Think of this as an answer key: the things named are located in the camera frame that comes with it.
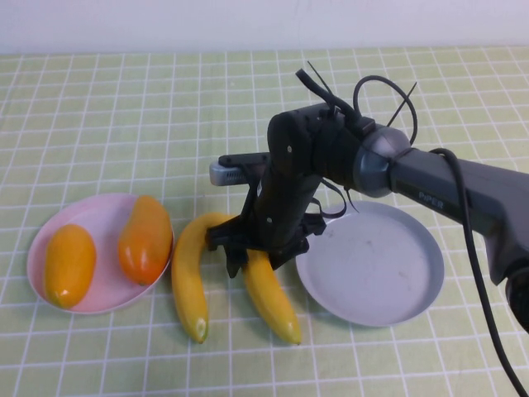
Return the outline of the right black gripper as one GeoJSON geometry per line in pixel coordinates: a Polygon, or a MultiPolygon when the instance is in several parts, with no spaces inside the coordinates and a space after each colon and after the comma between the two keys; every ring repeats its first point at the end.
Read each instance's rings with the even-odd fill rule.
{"type": "Polygon", "coordinates": [[[208,247],[226,248],[226,271],[231,279],[247,265],[246,249],[269,252],[273,271],[308,251],[305,238],[320,235],[326,228],[320,213],[306,212],[321,182],[318,175],[288,178],[266,173],[259,186],[250,188],[240,215],[207,230],[208,247]]]}

